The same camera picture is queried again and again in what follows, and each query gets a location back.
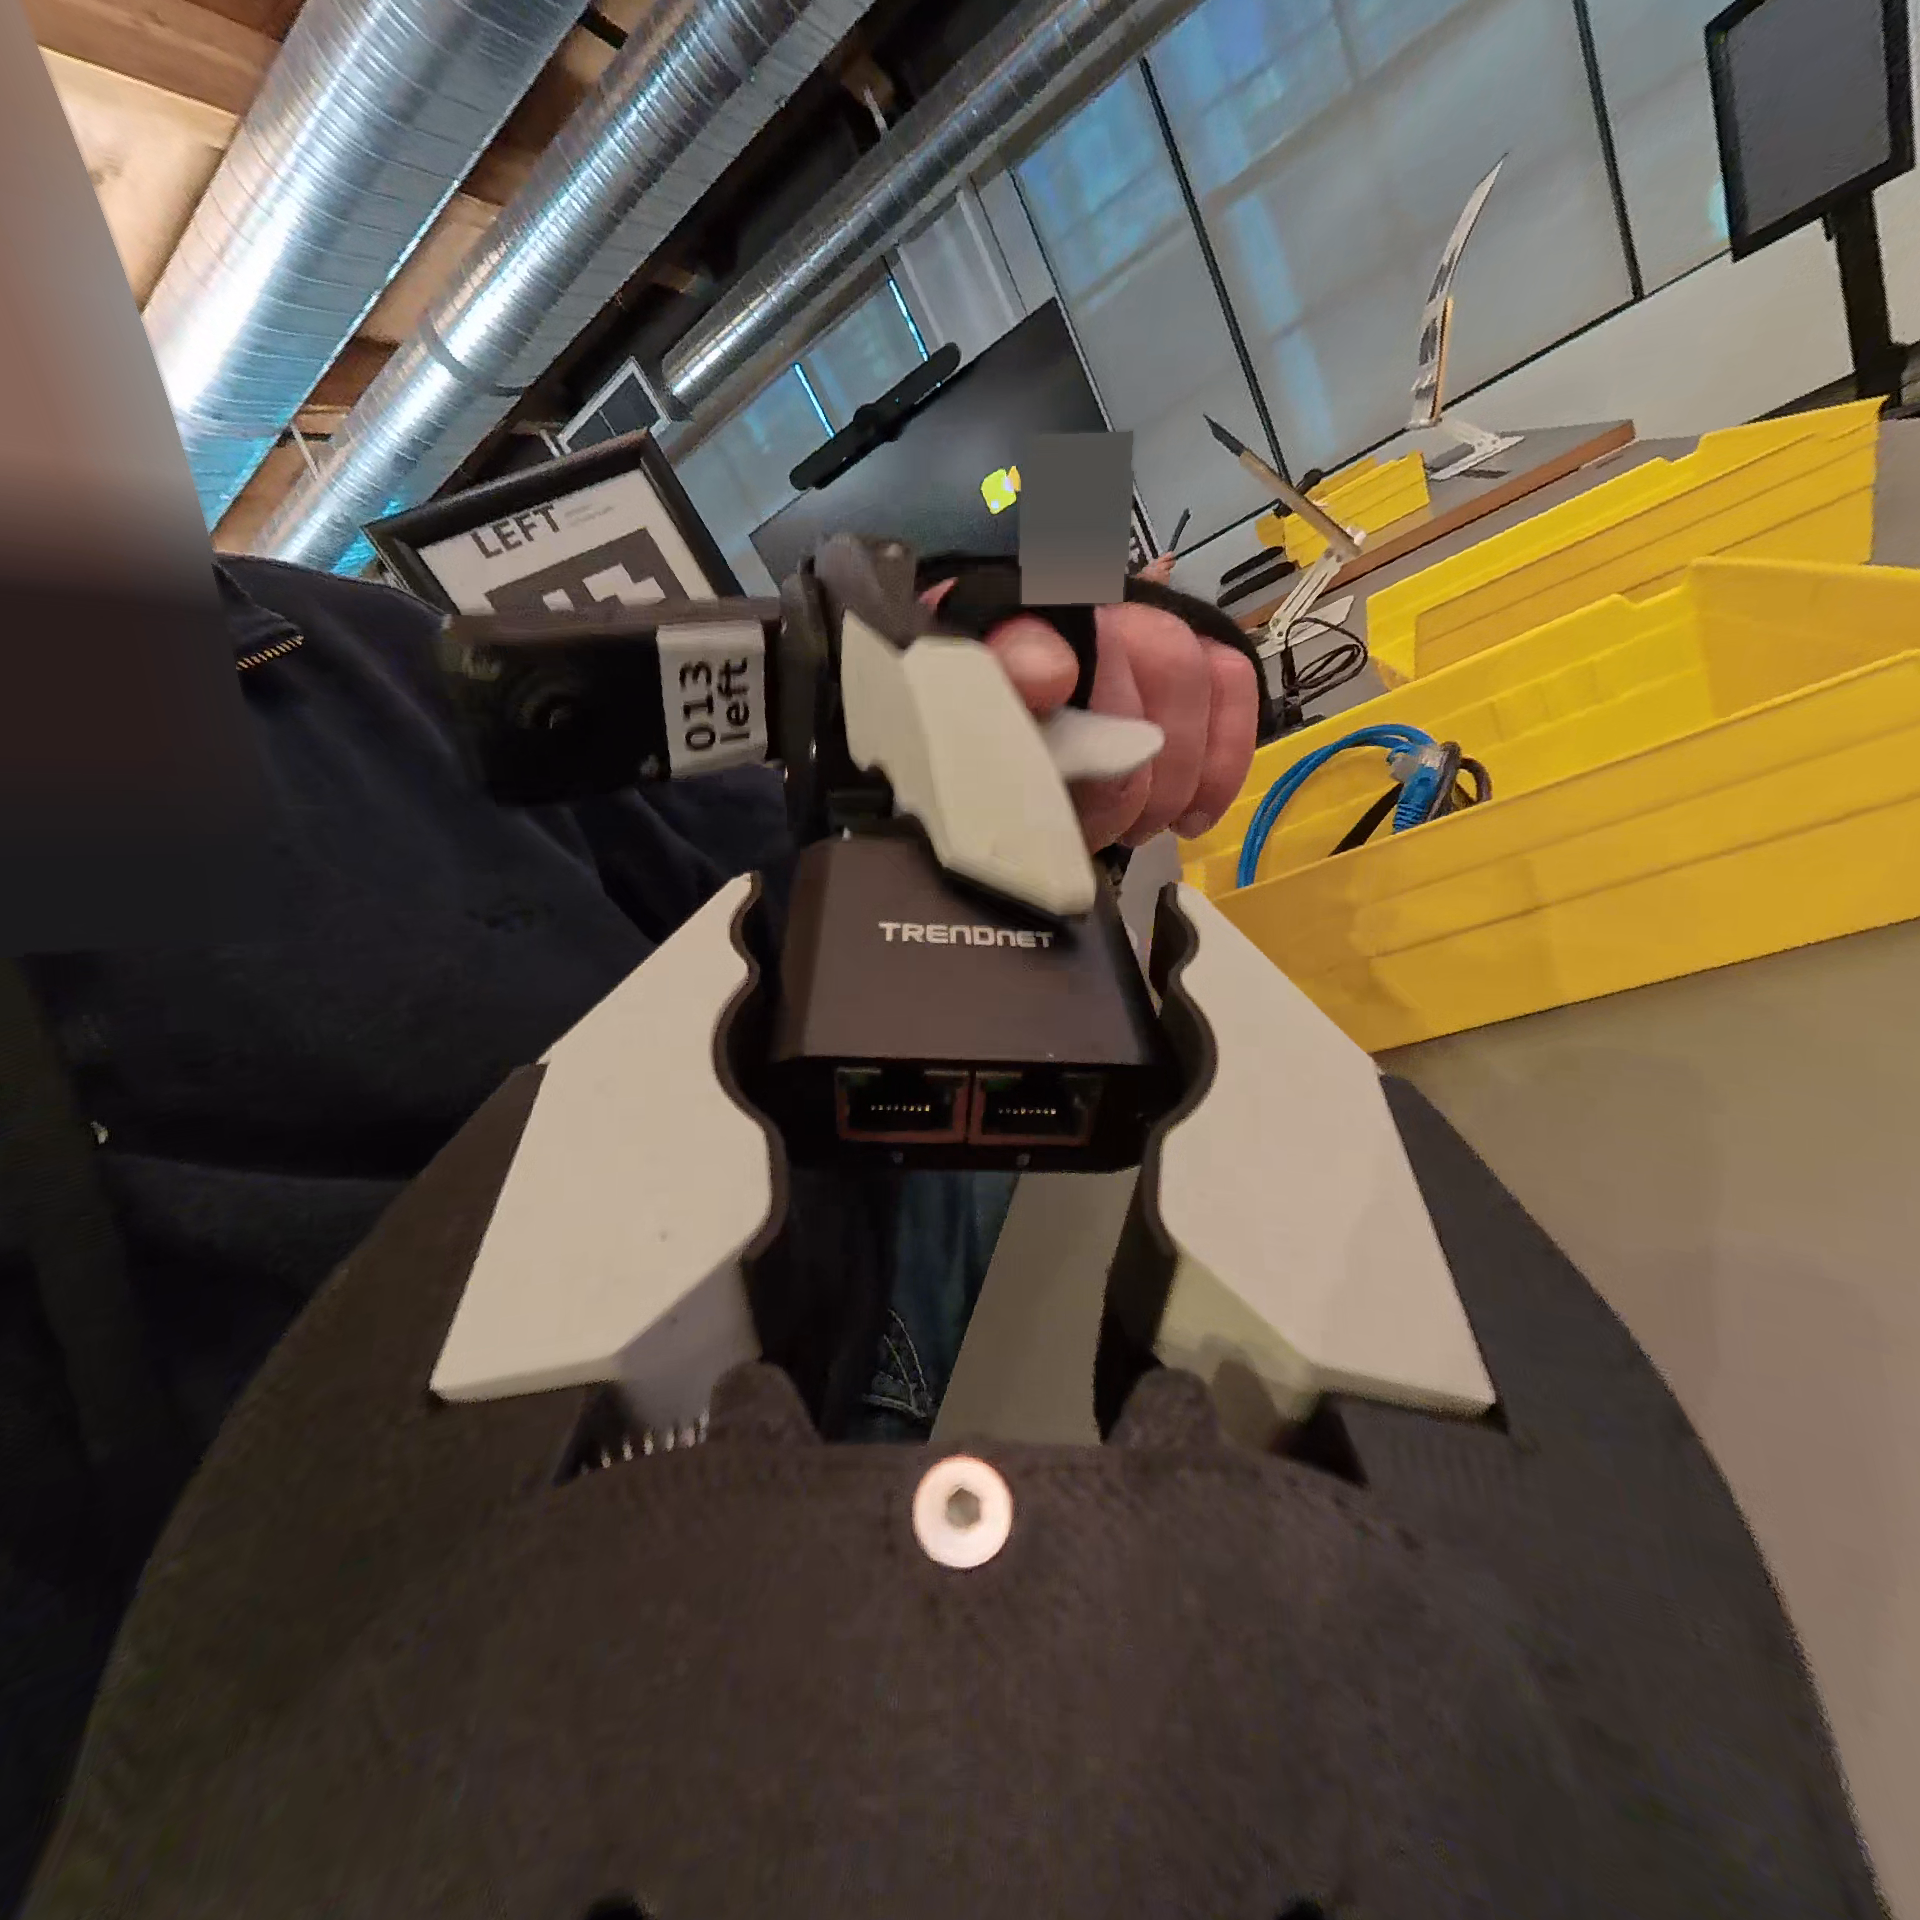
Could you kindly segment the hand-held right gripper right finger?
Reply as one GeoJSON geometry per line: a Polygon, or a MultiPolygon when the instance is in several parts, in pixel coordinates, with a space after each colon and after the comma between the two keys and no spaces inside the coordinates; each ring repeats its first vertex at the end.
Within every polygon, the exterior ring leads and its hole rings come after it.
{"type": "Polygon", "coordinates": [[[1380,1074],[1202,893],[1163,888],[1149,981],[1178,1089],[1100,1305],[1100,1420],[1159,1363],[1230,1428],[1325,1398],[1497,1401],[1380,1074]]]}

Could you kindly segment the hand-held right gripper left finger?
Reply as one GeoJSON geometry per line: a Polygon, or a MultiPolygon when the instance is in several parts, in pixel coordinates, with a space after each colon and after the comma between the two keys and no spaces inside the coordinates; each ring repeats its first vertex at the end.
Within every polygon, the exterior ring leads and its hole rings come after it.
{"type": "Polygon", "coordinates": [[[783,1149],[724,1037],[757,968],[732,878],[541,1057],[431,1391],[447,1404],[611,1386],[694,1425],[757,1360],[748,1264],[783,1216],[783,1149]]]}

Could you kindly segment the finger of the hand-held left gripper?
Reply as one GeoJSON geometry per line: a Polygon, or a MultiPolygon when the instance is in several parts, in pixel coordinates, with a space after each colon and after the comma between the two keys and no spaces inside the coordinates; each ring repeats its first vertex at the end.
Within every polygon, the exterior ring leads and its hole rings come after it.
{"type": "Polygon", "coordinates": [[[1132,714],[1056,710],[1042,743],[1060,780],[1125,780],[1163,753],[1163,728],[1132,714]]]}
{"type": "Polygon", "coordinates": [[[839,625],[844,749],[888,780],[940,868],[1049,918],[1084,918],[1096,878],[1042,728],[969,638],[894,643],[857,612],[839,625]]]}

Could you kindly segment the black network adapter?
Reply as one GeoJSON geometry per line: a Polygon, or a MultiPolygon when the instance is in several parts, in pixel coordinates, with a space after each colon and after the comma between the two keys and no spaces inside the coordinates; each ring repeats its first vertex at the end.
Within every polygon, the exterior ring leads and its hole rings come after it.
{"type": "Polygon", "coordinates": [[[765,1034],[748,1089],[797,1167],[1116,1171],[1176,1093],[1108,875],[1051,920],[914,828],[801,851],[765,1034]]]}

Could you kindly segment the yellow plastic bin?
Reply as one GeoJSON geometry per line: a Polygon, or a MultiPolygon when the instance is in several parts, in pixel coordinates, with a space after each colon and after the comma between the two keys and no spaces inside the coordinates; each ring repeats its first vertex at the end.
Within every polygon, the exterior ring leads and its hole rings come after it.
{"type": "Polygon", "coordinates": [[[1877,447],[1877,398],[1705,433],[1373,590],[1370,663],[1401,685],[1701,558],[1866,562],[1877,447]]]}
{"type": "MultiPolygon", "coordinates": [[[[1360,544],[1395,528],[1403,518],[1423,516],[1430,505],[1428,466],[1421,452],[1395,462],[1354,462],[1309,491],[1333,518],[1360,535],[1360,544]]],[[[1262,549],[1278,549],[1294,566],[1312,566],[1322,556],[1322,538],[1285,511],[1269,511],[1252,521],[1262,549]]]]}
{"type": "Polygon", "coordinates": [[[1916,573],[1714,558],[1572,612],[1260,749],[1182,871],[1369,1053],[1913,920],[1916,573]],[[1239,893],[1265,788],[1369,724],[1492,804],[1333,857],[1391,780],[1337,753],[1239,893]]]}

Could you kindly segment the person's left hand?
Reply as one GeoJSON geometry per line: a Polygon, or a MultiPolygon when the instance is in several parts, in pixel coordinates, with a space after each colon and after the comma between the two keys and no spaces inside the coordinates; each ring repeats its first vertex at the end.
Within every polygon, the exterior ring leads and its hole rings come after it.
{"type": "Polygon", "coordinates": [[[1199,625],[1209,599],[1159,604],[1141,590],[1171,583],[1176,556],[1145,562],[1128,599],[1096,612],[1089,711],[1141,717],[1163,753],[1124,780],[1074,785],[1089,851],[1138,848],[1159,833],[1209,833],[1246,780],[1260,730],[1260,674],[1238,647],[1199,625]]]}

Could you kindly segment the person's dark jacket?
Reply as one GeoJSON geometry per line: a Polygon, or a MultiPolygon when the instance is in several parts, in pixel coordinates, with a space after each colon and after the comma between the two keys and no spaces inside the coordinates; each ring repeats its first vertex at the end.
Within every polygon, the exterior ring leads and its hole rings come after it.
{"type": "Polygon", "coordinates": [[[28,968],[194,1444],[512,1069],[791,857],[768,771],[497,807],[421,601],[263,558],[212,574],[263,753],[263,931],[28,968]]]}

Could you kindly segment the person's blue jeans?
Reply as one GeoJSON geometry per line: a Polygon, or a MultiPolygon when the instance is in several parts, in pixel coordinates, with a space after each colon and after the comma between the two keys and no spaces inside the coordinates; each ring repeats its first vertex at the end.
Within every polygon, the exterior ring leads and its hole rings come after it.
{"type": "Polygon", "coordinates": [[[806,1250],[827,1318],[827,1440],[931,1440],[1014,1189],[1013,1171],[821,1179],[806,1250]]]}

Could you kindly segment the black webcam bar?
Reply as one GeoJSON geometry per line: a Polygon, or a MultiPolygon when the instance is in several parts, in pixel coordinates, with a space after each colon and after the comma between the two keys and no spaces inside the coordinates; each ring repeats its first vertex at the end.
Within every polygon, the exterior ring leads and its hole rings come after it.
{"type": "Polygon", "coordinates": [[[943,386],[963,369],[963,348],[957,342],[940,346],[931,354],[914,372],[901,376],[894,390],[884,396],[862,402],[850,423],[837,431],[821,447],[802,456],[791,471],[791,486],[797,493],[815,493],[829,486],[839,474],[876,453],[882,445],[898,442],[898,433],[921,415],[943,386]]]}

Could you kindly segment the large black monitor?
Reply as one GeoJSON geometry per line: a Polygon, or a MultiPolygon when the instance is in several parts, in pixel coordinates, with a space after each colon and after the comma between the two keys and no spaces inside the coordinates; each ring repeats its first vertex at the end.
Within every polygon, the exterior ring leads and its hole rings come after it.
{"type": "Polygon", "coordinates": [[[898,442],[815,493],[793,493],[754,528],[757,562],[793,574],[829,535],[905,543],[921,578],[967,562],[1019,562],[1023,484],[1035,437],[1108,431],[1066,320],[1043,302],[990,348],[963,359],[949,386],[898,442]]]}

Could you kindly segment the wooden table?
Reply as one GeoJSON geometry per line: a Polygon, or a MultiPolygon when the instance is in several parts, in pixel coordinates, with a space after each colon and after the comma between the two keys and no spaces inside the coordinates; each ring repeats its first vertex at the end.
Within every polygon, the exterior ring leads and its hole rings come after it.
{"type": "Polygon", "coordinates": [[[1363,535],[1357,556],[1325,574],[1325,588],[1354,588],[1380,566],[1395,566],[1435,538],[1464,531],[1475,518],[1558,484],[1577,466],[1591,466],[1593,462],[1617,453],[1632,437],[1635,423],[1630,417],[1527,427],[1518,445],[1495,453],[1492,466],[1497,466],[1497,474],[1475,466],[1464,476],[1433,476],[1428,484],[1428,505],[1401,516],[1378,535],[1363,535]]]}

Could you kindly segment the white laptop stand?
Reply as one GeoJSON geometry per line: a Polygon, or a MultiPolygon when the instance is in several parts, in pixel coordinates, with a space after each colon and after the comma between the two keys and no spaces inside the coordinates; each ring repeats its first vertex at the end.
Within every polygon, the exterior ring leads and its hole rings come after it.
{"type": "Polygon", "coordinates": [[[1446,417],[1446,357],[1452,346],[1452,285],[1456,285],[1456,271],[1459,260],[1467,255],[1467,245],[1473,240],[1473,229],[1482,217],[1482,206],[1490,201],[1497,172],[1505,168],[1505,154],[1495,161],[1495,168],[1475,183],[1475,189],[1470,192],[1467,206],[1456,217],[1456,224],[1443,245],[1443,255],[1435,260],[1433,271],[1433,285],[1428,292],[1428,305],[1421,312],[1421,346],[1417,346],[1417,361],[1412,361],[1412,382],[1411,382],[1411,417],[1408,417],[1408,431],[1411,433],[1443,433],[1449,437],[1449,452],[1428,452],[1423,453],[1423,471],[1433,484],[1446,484],[1452,476],[1467,476],[1473,471],[1484,471],[1495,456],[1503,456],[1505,452],[1518,447],[1523,442],[1523,433],[1492,433],[1467,417],[1446,417]]]}

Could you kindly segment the black monitor on stand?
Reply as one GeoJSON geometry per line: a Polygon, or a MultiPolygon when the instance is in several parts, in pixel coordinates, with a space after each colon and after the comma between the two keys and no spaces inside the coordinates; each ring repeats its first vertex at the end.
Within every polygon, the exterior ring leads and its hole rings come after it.
{"type": "Polygon", "coordinates": [[[1877,187],[1916,162],[1907,4],[1731,4],[1705,26],[1731,255],[1819,223],[1859,398],[1900,402],[1877,187]]]}

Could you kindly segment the silver ventilation duct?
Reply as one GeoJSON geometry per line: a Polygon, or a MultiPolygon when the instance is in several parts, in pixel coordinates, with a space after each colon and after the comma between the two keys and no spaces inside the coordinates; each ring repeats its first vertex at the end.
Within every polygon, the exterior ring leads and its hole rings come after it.
{"type": "Polygon", "coordinates": [[[690,421],[760,372],[935,217],[978,168],[1116,77],[1193,4],[1023,4],[997,22],[829,195],[660,361],[690,421]]]}
{"type": "Polygon", "coordinates": [[[579,13],[299,7],[143,312],[206,496],[273,445],[579,13]]]}
{"type": "Polygon", "coordinates": [[[869,4],[650,4],[251,552],[337,573],[426,500],[869,4]]]}

